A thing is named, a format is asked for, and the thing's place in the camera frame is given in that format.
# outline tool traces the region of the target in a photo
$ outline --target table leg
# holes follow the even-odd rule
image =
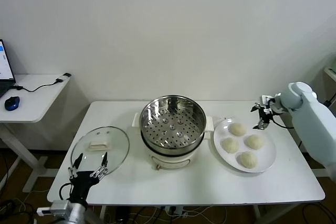
[[[41,157],[39,160],[30,153],[29,150],[11,133],[10,129],[0,124],[0,133],[2,141],[15,152],[27,165],[29,165],[33,172],[28,178],[26,185],[23,188],[24,193],[32,190],[38,177],[55,177],[58,169],[46,169],[44,167],[48,157]]]
[[[288,204],[288,205],[282,205],[279,207],[274,208],[264,216],[261,216],[260,218],[257,219],[254,224],[269,224],[284,215],[285,213],[289,212],[299,204]]]
[[[260,215],[260,211],[259,211],[258,205],[253,205],[253,210],[254,210],[254,214],[256,215],[256,218],[260,219],[261,215]]]
[[[102,221],[104,221],[105,212],[106,212],[106,205],[101,206],[101,210],[100,210],[99,218],[100,218]]]
[[[87,209],[84,213],[85,221],[90,224],[104,224],[104,222],[91,209]]]

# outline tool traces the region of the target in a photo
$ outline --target white table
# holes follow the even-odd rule
[[[18,74],[15,79],[16,85],[33,90],[40,85],[54,83],[56,78],[60,76],[62,74]],[[0,98],[0,137],[18,155],[18,158],[9,169],[8,175],[12,174],[20,159],[33,169],[23,188],[24,193],[32,190],[38,177],[55,177],[58,169],[45,169],[44,163],[47,157],[41,157],[37,160],[15,137],[5,123],[35,123],[40,121],[68,81],[69,78],[53,86],[40,88],[33,93],[26,90],[9,90]],[[19,107],[14,111],[5,110],[5,101],[14,96],[20,97]],[[5,179],[4,177],[0,182],[0,188],[3,187]]]
[[[92,103],[51,186],[48,200],[59,199],[60,186],[69,182],[70,154],[77,141],[87,132],[109,125],[127,132],[130,152],[119,169],[91,188],[87,198],[90,205],[225,206],[324,199],[321,186],[289,132],[274,124],[269,125],[267,131],[275,140],[277,157],[273,167],[264,173],[247,174],[231,168],[221,160],[209,139],[202,142],[197,159],[188,166],[178,170],[155,170],[145,154],[139,129],[131,127],[134,114],[146,104]],[[257,112],[250,113],[253,101],[203,101],[199,104],[209,116],[244,117],[251,126],[259,119]],[[281,213],[292,207],[286,207]]]

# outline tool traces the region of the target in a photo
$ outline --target white cable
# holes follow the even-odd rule
[[[201,216],[202,216],[204,219],[206,219],[208,222],[210,222],[211,224],[216,224],[216,223],[210,221],[204,214],[201,214]],[[221,222],[220,224],[225,224],[225,222],[226,222],[226,217],[227,217],[227,212],[226,212],[226,208],[225,208],[225,218],[224,218],[224,221]]]
[[[155,213],[156,213],[156,208],[155,208],[154,213],[152,214],[152,216],[151,216],[151,217],[149,218],[149,220],[146,221],[144,224],[147,224],[148,222],[150,222],[150,221],[153,219]]]
[[[19,211],[21,212],[21,207],[22,207],[22,205],[25,207],[25,210],[26,210],[25,202],[26,202],[27,198],[29,197],[29,195],[30,195],[31,193],[45,193],[46,191],[49,191],[49,189],[48,189],[48,190],[44,190],[44,191],[31,191],[31,192],[29,192],[29,194],[26,196],[26,198],[25,198],[23,201],[21,201],[21,206],[20,206],[20,208],[19,208]]]
[[[212,208],[212,207],[206,207],[203,211],[201,212],[197,212],[197,211],[186,211],[186,212],[195,212],[197,213],[196,215],[187,215],[188,217],[195,217],[195,216],[198,216],[198,215],[201,215],[202,213],[204,213],[206,210],[208,210],[209,208]]]
[[[138,215],[138,216],[140,216],[140,217],[142,217],[142,218],[150,218],[151,216],[146,216],[146,215]],[[157,220],[160,220],[160,221],[166,221],[166,222],[170,222],[170,220],[165,220],[165,219],[162,219],[162,218],[158,218]]]
[[[182,214],[182,215],[171,215],[171,214],[168,213],[168,212],[166,212],[166,214],[167,214],[168,216],[170,216],[170,217],[176,217],[176,216],[195,217],[195,216],[197,216],[197,215],[202,214],[204,211],[208,210],[209,208],[210,208],[210,207],[207,207],[207,208],[205,208],[205,209],[204,209],[203,211],[201,211],[201,212],[196,212],[196,211],[184,211],[185,213]],[[188,215],[189,212],[195,212],[195,213],[197,213],[197,214],[196,214],[196,215]]]

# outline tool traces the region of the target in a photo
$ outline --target white plate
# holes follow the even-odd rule
[[[228,126],[231,123],[242,123],[245,125],[246,134],[244,136],[235,136],[232,135],[229,130]],[[249,148],[244,142],[245,140],[252,134],[260,135],[265,140],[265,145],[259,149],[254,150]],[[239,142],[239,150],[236,153],[228,153],[226,152],[221,145],[222,140],[225,138],[232,137]],[[230,165],[238,170],[242,170],[243,172],[247,173],[261,173],[266,171],[268,168],[272,166],[275,161],[277,151],[275,148],[275,144],[271,139],[271,136],[266,131],[261,130],[254,130],[252,126],[245,124],[242,120],[237,119],[226,119],[220,123],[218,123],[215,132],[214,132],[214,144],[215,148],[218,151],[219,155]],[[239,163],[239,155],[243,152],[253,152],[256,154],[258,158],[258,164],[256,167],[249,169]]]

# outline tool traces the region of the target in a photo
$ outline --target computer mouse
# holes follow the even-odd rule
[[[8,111],[16,110],[19,107],[20,97],[10,97],[5,101],[5,109]]]

